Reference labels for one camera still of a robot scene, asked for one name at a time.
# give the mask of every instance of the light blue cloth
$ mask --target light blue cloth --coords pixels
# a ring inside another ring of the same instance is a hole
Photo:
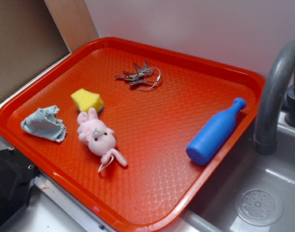
[[[60,143],[65,139],[66,127],[61,119],[56,119],[58,111],[55,105],[39,108],[22,121],[21,127],[32,135]]]

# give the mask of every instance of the gray sink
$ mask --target gray sink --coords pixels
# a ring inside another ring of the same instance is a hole
[[[295,129],[278,124],[269,156],[254,151],[253,134],[252,124],[189,205],[208,222],[199,231],[295,232]]]

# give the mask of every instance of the gray faucet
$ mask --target gray faucet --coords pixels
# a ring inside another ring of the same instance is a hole
[[[294,84],[288,88],[293,75]],[[287,112],[286,123],[295,127],[295,40],[281,50],[268,74],[255,122],[254,146],[257,153],[269,155],[276,151],[281,108]]]

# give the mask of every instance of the keys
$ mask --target keys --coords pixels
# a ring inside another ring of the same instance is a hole
[[[148,62],[145,60],[143,61],[143,67],[141,68],[139,65],[137,65],[135,62],[133,63],[134,68],[136,69],[137,73],[133,72],[126,72],[122,71],[124,76],[122,75],[116,75],[114,76],[117,79],[122,79],[125,81],[129,81],[128,84],[131,86],[138,85],[138,84],[150,84],[151,86],[145,89],[137,87],[138,90],[141,91],[148,91],[151,90],[161,79],[161,71],[158,68],[148,67]],[[145,78],[151,77],[154,74],[154,70],[158,70],[159,76],[157,77],[156,81],[148,81]]]
[[[126,72],[123,71],[123,74],[125,74],[125,76],[120,76],[120,75],[116,75],[114,76],[115,78],[120,78],[126,81],[136,81],[139,79],[144,79],[146,77],[150,77],[154,74],[154,71],[149,69],[148,67],[148,62],[145,60],[143,62],[143,68],[141,68],[139,65],[137,65],[135,62],[133,63],[134,67],[137,70],[137,73],[133,73],[133,72]]]

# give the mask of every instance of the pink stuffed bunny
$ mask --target pink stuffed bunny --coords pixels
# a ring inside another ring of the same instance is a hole
[[[77,130],[79,140],[84,142],[92,153],[102,157],[102,165],[98,172],[107,167],[113,161],[114,156],[122,166],[128,165],[123,155],[115,149],[117,142],[113,136],[114,131],[98,119],[95,108],[90,108],[88,114],[81,112],[77,122],[80,125]]]

